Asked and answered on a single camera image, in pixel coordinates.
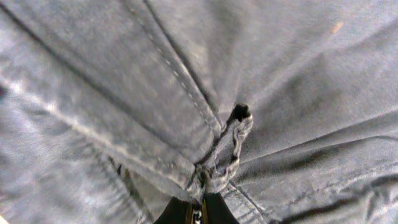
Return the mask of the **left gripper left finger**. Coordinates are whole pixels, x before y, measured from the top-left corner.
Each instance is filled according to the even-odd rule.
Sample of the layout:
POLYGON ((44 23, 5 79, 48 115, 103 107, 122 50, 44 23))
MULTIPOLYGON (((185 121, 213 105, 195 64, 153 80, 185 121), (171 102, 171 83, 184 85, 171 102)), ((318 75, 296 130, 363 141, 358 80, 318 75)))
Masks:
POLYGON ((154 224, 191 224, 191 203, 172 197, 154 224))

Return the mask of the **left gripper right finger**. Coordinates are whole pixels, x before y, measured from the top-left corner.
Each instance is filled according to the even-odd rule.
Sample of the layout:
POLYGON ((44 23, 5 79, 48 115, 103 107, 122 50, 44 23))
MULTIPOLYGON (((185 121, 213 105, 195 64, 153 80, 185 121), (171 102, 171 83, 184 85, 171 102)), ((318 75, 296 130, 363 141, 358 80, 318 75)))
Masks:
POLYGON ((220 193, 206 194, 202 208, 207 224, 239 224, 220 193))

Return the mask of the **navy blue shorts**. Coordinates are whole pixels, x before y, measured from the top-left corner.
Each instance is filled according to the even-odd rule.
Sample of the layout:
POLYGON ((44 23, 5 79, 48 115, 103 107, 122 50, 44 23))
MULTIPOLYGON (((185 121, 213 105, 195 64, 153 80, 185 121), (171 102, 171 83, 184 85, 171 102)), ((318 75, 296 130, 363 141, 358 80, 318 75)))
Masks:
POLYGON ((1 221, 397 222, 396 1, 2 1, 1 221))

